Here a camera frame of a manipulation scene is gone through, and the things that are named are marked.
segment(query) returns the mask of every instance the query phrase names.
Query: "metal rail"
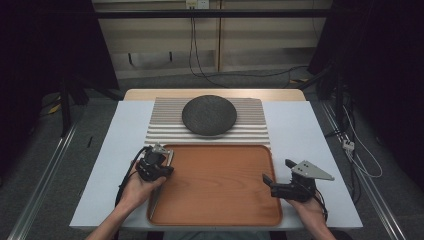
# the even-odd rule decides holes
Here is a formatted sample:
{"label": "metal rail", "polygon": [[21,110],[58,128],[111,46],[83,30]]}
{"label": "metal rail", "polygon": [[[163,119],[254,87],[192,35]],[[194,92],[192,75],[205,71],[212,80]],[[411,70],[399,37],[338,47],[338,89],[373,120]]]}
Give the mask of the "metal rail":
{"label": "metal rail", "polygon": [[60,166],[60,163],[62,162],[66,150],[68,149],[68,146],[72,141],[77,123],[81,119],[82,115],[83,112],[74,122],[74,124],[71,125],[71,128],[68,133],[64,137],[60,138],[56,150],[53,153],[53,156],[50,158],[50,162],[48,163],[47,168],[43,173],[43,176],[41,177],[34,192],[31,195],[31,198],[29,199],[24,210],[16,221],[12,232],[7,238],[8,240],[26,239],[28,232],[32,226],[32,223],[34,222],[35,217],[37,216],[37,213],[41,205],[43,204],[44,197],[47,194],[47,191],[54,179],[54,176]]}
{"label": "metal rail", "polygon": [[[337,131],[337,123],[334,119],[334,110],[331,106],[326,105],[324,102],[322,103],[322,108],[327,115],[328,121],[330,122],[330,125],[333,127],[333,130]],[[346,133],[338,134],[337,135],[340,143],[342,142],[342,137],[344,139],[349,139]],[[361,158],[359,155],[357,155],[357,161],[359,164],[361,164],[362,168],[365,168],[363,162],[361,161]],[[396,220],[395,215],[393,214],[392,210],[390,209],[387,202],[384,200],[383,196],[381,195],[380,191],[378,190],[377,186],[374,184],[374,181],[372,178],[365,176],[362,171],[360,171],[358,168],[354,168],[355,172],[357,173],[359,177],[359,181],[361,182],[364,190],[366,191],[373,207],[375,208],[375,211],[377,212],[378,216],[380,217],[381,223],[386,228],[387,233],[390,236],[390,239],[392,240],[406,240],[407,237],[403,233],[398,221]]]}
{"label": "metal rail", "polygon": [[123,18],[325,18],[333,15],[360,14],[353,10],[332,9],[194,9],[194,10],[98,10],[56,11],[39,9],[41,16],[59,16],[75,18],[123,19]]}

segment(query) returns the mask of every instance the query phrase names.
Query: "table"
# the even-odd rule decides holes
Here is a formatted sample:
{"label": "table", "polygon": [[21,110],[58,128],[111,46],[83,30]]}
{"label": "table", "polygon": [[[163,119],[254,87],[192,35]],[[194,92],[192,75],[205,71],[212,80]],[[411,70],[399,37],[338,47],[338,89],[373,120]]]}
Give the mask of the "table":
{"label": "table", "polygon": [[[287,89],[133,89],[118,104],[115,116],[100,150],[86,189],[70,223],[71,227],[93,229],[114,207],[118,185],[130,160],[144,142],[155,97],[197,97],[215,94],[222,97],[252,97],[262,100],[271,141],[277,181],[289,182],[286,158],[295,162],[308,160],[324,169],[335,181],[317,180],[329,211],[328,226],[338,229],[362,227],[361,220],[343,182],[338,167],[321,132],[315,114],[300,90]],[[176,227],[154,226],[146,218],[147,203],[136,209],[122,225],[143,231],[228,231],[228,230],[297,230],[302,229],[295,210],[284,200],[283,221],[274,227]]]}

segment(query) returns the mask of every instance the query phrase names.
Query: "white surface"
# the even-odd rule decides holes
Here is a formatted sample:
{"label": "white surface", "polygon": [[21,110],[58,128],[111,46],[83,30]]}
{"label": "white surface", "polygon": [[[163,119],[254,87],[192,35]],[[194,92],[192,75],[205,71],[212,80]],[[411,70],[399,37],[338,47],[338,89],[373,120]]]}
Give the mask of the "white surface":
{"label": "white surface", "polygon": [[[92,229],[112,211],[118,186],[130,161],[143,147],[153,104],[153,101],[119,103],[71,227]],[[277,180],[284,183],[290,181],[291,173],[284,164],[285,159],[310,161],[335,177],[335,181],[316,181],[329,211],[328,226],[347,229],[362,227],[310,103],[263,102],[263,107]],[[295,210],[284,200],[281,203],[283,221],[275,228],[303,228]],[[252,227],[158,227],[149,224],[146,209],[147,203],[136,209],[122,227],[134,230],[252,230]],[[257,227],[255,230],[275,228]]]}

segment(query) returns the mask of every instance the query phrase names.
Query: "round plate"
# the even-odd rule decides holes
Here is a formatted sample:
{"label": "round plate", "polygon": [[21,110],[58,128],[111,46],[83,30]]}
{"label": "round plate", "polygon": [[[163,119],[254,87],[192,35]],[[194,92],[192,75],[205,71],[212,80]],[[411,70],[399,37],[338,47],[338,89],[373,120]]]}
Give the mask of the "round plate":
{"label": "round plate", "polygon": [[237,111],[225,98],[205,95],[194,98],[183,109],[184,125],[203,136],[215,136],[228,131],[236,122]]}

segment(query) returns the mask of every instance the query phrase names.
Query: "brown tray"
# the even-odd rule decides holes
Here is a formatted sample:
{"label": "brown tray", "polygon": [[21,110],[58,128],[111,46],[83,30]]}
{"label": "brown tray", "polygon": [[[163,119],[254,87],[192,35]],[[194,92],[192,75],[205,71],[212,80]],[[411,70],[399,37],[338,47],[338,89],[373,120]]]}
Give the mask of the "brown tray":
{"label": "brown tray", "polygon": [[[150,219],[155,225],[275,226],[280,200],[262,173],[275,180],[271,153],[261,145],[167,145],[174,150],[171,177]],[[149,204],[148,218],[152,210]]]}

